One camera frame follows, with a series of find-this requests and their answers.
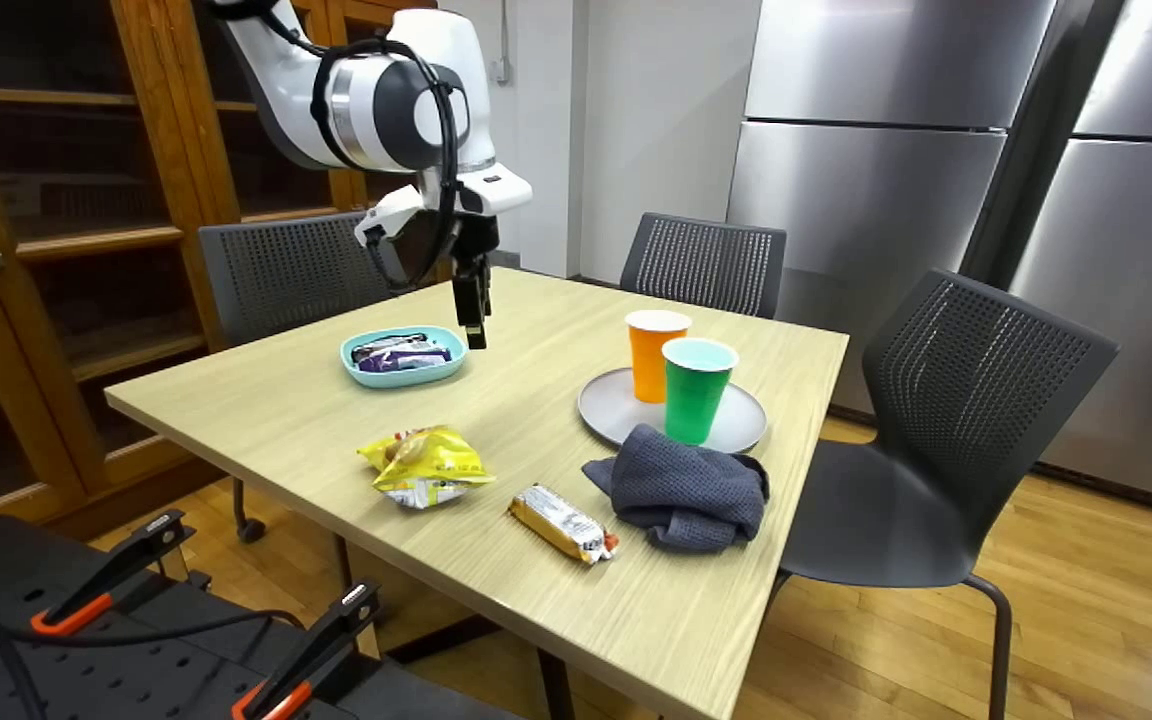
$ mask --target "wall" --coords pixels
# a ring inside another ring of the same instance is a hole
[[[760,0],[445,0],[487,60],[499,3],[495,146],[538,186],[503,216],[524,269],[617,281],[642,214],[723,216]]]

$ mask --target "plate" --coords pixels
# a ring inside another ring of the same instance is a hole
[[[470,347],[448,330],[414,326],[347,336],[336,357],[365,390],[410,390],[462,374]]]
[[[583,384],[576,395],[576,412],[590,433],[598,433],[610,446],[624,446],[624,438],[637,425],[666,429],[666,403],[642,403],[631,402],[631,377],[630,367],[603,374]],[[748,453],[769,438],[769,415],[760,402],[752,402],[746,390],[727,384],[722,402],[722,415],[714,420],[714,433],[701,450],[714,453]]]

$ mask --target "dark gray cloth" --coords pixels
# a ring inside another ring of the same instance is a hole
[[[631,429],[617,455],[590,460],[583,478],[624,524],[676,552],[752,541],[769,504],[769,474],[752,455],[683,450],[648,425]]]

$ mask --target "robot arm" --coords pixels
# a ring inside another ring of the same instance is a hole
[[[404,10],[370,48],[315,48],[294,0],[209,0],[225,21],[259,116],[284,155],[309,168],[414,174],[365,214],[357,239],[392,239],[418,214],[439,214],[454,246],[458,315],[483,347],[495,214],[533,186],[495,162],[483,54],[463,17]]]

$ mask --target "gray plate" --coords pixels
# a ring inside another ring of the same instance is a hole
[[[631,402],[631,377],[630,367],[603,374],[590,381],[576,395],[576,415],[590,433],[598,433],[610,446],[624,446],[624,438],[637,425],[666,429],[666,403],[642,403]],[[714,420],[714,433],[706,450],[718,453],[748,453],[769,438],[769,415],[760,402],[752,402],[746,390],[727,384],[722,402],[722,415]]]

